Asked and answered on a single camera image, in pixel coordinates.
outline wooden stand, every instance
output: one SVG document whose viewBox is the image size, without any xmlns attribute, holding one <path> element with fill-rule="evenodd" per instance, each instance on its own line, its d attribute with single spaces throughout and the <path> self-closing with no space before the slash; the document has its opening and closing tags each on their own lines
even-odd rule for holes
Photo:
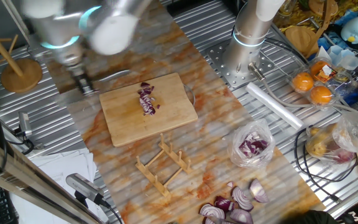
<svg viewBox="0 0 358 224">
<path fill-rule="evenodd" d="M 42 69 L 38 62 L 31 59 L 20 59 L 15 62 L 11 57 L 13 46 L 17 40 L 16 36 L 11 44 L 9 52 L 2 46 L 1 41 L 10 41 L 11 39 L 0 39 L 0 54 L 8 62 L 8 66 L 1 75 L 1 83 L 5 89 L 22 93 L 32 89 L 42 78 Z"/>
<path fill-rule="evenodd" d="M 331 1 L 331 15 L 333 16 L 338 12 L 338 4 L 335 1 Z M 324 2 L 319 0 L 309 0 L 309 8 L 312 12 L 316 13 L 319 16 L 323 16 L 324 12 Z"/>
<path fill-rule="evenodd" d="M 161 148 L 161 151 L 154 156 L 154 158 L 148 162 L 146 165 L 143 165 L 143 163 L 140 162 L 140 158 L 139 156 L 136 156 L 137 159 L 137 163 L 136 163 L 136 167 L 141 171 L 141 173 L 143 173 L 145 175 L 145 177 L 150 181 L 150 183 L 152 183 L 154 185 L 154 187 L 164 196 L 164 197 L 168 197 L 170 195 L 170 192 L 167 189 L 168 184 L 183 170 L 185 171 L 187 174 L 189 174 L 192 169 L 190 168 L 190 164 L 191 164 L 191 160 L 187 160 L 187 163 L 185 161 L 183 161 L 181 159 L 181 151 L 179 151 L 179 155 L 177 155 L 176 153 L 174 153 L 172 151 L 172 143 L 170 143 L 170 146 L 166 145 L 164 142 L 164 136 L 163 134 L 161 135 L 161 142 L 160 144 L 158 144 L 158 146 Z M 153 175 L 150 171 L 149 171 L 149 166 L 151 165 L 151 163 L 153 163 L 159 156 L 161 156 L 163 153 L 166 153 L 174 162 L 176 162 L 180 168 L 171 176 L 171 178 L 169 178 L 165 184 L 161 184 L 158 181 L 158 177 L 157 175 Z"/>
</svg>

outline stained surface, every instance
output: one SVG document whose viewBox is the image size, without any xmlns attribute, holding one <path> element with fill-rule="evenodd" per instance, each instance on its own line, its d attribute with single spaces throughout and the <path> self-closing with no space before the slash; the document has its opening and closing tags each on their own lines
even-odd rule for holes
<svg viewBox="0 0 358 224">
<path fill-rule="evenodd" d="M 88 53 L 90 67 L 94 68 L 91 76 L 130 69 L 129 75 L 104 84 L 106 90 L 113 90 L 177 72 L 195 93 L 199 119 L 164 133 L 166 142 L 173 143 L 174 151 L 181 149 L 182 158 L 190 158 L 195 170 L 188 175 L 179 174 L 169 185 L 171 197 L 164 198 L 135 167 L 136 156 L 145 164 L 159 152 L 158 135 L 113 147 L 97 96 L 68 106 L 126 223 L 200 223 L 203 217 L 198 211 L 202 204 L 213 202 L 217 195 L 228 196 L 229 181 L 246 189 L 253 178 L 261 181 L 273 201 L 255 204 L 252 214 L 256 223 L 275 223 L 278 218 L 314 206 L 324 209 L 280 151 L 275 152 L 266 168 L 259 170 L 236 167 L 229 160 L 227 135 L 252 118 L 157 1 L 143 16 L 135 36 L 129 50 L 119 55 Z M 101 60 L 107 61 L 104 68 L 96 66 Z M 59 80 L 65 83 L 62 76 Z M 58 88 L 64 92 L 70 84 Z M 178 167 L 164 155 L 149 169 L 165 182 Z"/>
</svg>

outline onion in plastic bag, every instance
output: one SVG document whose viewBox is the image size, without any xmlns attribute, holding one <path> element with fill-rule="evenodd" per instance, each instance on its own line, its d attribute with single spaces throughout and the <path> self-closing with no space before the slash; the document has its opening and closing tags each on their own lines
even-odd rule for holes
<svg viewBox="0 0 358 224">
<path fill-rule="evenodd" d="M 235 165 L 259 168 L 272 160 L 274 147 L 275 140 L 267 122 L 260 119 L 235 130 L 227 151 Z"/>
</svg>

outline plastic container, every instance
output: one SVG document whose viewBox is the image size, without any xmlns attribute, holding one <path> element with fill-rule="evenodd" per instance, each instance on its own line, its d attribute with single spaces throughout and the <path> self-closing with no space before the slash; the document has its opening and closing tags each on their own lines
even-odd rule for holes
<svg viewBox="0 0 358 224">
<path fill-rule="evenodd" d="M 290 84 L 319 109 L 331 106 L 356 88 L 347 70 L 336 68 L 326 58 L 315 58 L 296 70 Z"/>
</svg>

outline white paper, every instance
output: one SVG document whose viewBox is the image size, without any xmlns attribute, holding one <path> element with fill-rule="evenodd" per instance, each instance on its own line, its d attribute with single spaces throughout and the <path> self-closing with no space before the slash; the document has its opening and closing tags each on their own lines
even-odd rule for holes
<svg viewBox="0 0 358 224">
<path fill-rule="evenodd" d="M 36 157 L 32 162 L 49 175 L 57 184 L 68 193 L 74 195 L 75 190 L 66 184 L 66 177 L 78 173 L 86 179 L 93 181 L 96 165 L 93 162 L 93 154 L 87 149 L 73 152 L 63 152 L 44 157 Z M 11 194 L 12 202 L 19 213 L 20 224 L 67 224 L 65 220 L 39 208 L 38 206 Z M 86 199 L 89 210 L 96 214 L 104 222 L 108 220 L 106 214 L 92 201 Z"/>
</svg>

